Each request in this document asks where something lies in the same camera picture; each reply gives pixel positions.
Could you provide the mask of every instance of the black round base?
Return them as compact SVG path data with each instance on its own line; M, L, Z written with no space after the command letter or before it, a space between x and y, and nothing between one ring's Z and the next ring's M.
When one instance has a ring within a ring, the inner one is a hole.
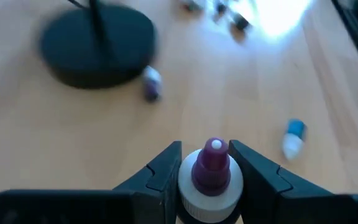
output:
M103 6L100 15L107 40L103 47L89 9L65 12L41 36L41 54L63 83L111 87L140 75L153 59L155 28L149 18L125 6Z

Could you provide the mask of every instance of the wooden surface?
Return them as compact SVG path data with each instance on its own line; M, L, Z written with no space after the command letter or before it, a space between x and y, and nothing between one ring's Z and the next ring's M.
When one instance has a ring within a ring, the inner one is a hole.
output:
M311 2L279 36L271 28L294 1L258 6L269 1L255 0L244 38L231 35L229 16L214 22L210 9L190 16L175 0L125 1L158 29L154 66L164 86L153 105L139 80L86 91L51 77L37 38L70 3L0 1L0 190L111 189L176 139L185 156L221 136L328 190L358 192L357 50L331 1ZM289 118L308 126L292 162L280 149Z

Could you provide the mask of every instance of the small object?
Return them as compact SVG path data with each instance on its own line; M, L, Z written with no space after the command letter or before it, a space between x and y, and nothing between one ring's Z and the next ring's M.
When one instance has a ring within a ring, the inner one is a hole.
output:
M288 129L284 135L283 152L288 160L299 155L303 147L306 125L299 119L291 119L288 122Z
M199 11L202 10L202 5L197 0L187 0L184 2L185 9L189 11Z
M234 25L238 30L243 31L245 28L247 28L249 22L241 14L237 13L234 16Z
M222 14L226 11L227 6L222 2L218 1L218 5L216 6L216 10L219 14Z
M161 95L161 75L156 69L147 66L144 70L144 94L147 101L153 102Z
M181 163L178 188L186 212L196 220L191 223L224 223L234 211L244 183L228 150L222 139L210 138Z

